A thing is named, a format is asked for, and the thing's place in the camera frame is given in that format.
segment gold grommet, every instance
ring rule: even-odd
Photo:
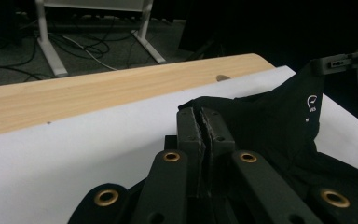
[[[322,189],[321,196],[327,203],[335,207],[347,208],[351,205],[345,196],[331,189]]]
[[[102,197],[106,194],[111,195],[108,199],[102,199]],[[114,203],[118,199],[118,192],[114,189],[103,189],[98,191],[98,193],[94,197],[94,202],[101,207],[109,206]]]
[[[246,162],[255,162],[257,161],[257,157],[250,154],[250,153],[247,153],[247,152],[244,152],[244,153],[241,153],[240,155],[240,158],[242,161],[246,161]]]
[[[176,152],[167,152],[164,154],[165,161],[179,161],[180,155]]]

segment black cloth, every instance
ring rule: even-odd
[[[179,109],[218,111],[238,148],[260,153],[302,199],[316,186],[358,199],[358,169],[318,152],[314,143],[323,89],[324,77],[306,66],[273,91],[236,99],[200,97]]]

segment white metal leg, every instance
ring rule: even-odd
[[[144,48],[152,55],[157,63],[166,63],[165,59],[156,51],[155,48],[146,40],[147,27],[149,25],[150,14],[152,11],[153,0],[145,0],[144,8],[142,9],[142,21],[139,31],[135,31],[133,35],[136,37],[138,42],[144,46]]]
[[[43,53],[45,54],[48,64],[51,67],[56,77],[67,77],[68,72],[63,66],[60,57],[48,40],[48,26],[46,24],[44,0],[36,0],[37,19],[39,22],[39,33],[38,43]]]

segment white logo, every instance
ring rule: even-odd
[[[318,99],[318,97],[315,95],[311,95],[308,97],[307,104],[308,104],[308,107],[310,108],[310,112],[316,111],[316,107],[315,107],[316,99]]]

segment white cable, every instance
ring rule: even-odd
[[[114,68],[114,67],[111,67],[111,66],[109,66],[109,65],[107,65],[107,64],[105,64],[105,63],[103,63],[103,62],[101,62],[100,60],[96,59],[96,58],[94,57],[94,55],[92,55],[88,50],[86,50],[82,45],[80,45],[79,43],[77,43],[75,40],[73,40],[73,39],[71,39],[71,38],[69,38],[69,37],[67,37],[67,36],[65,36],[65,35],[63,35],[62,38],[65,38],[65,39],[67,39],[67,40],[69,40],[69,41],[75,43],[76,45],[78,45],[81,49],[85,50],[85,51],[88,53],[88,55],[89,55],[93,60],[95,60],[97,63],[100,63],[101,65],[103,65],[103,66],[109,68],[110,70],[113,70],[113,71],[117,71],[117,70],[118,70],[118,69],[116,69],[116,68]]]

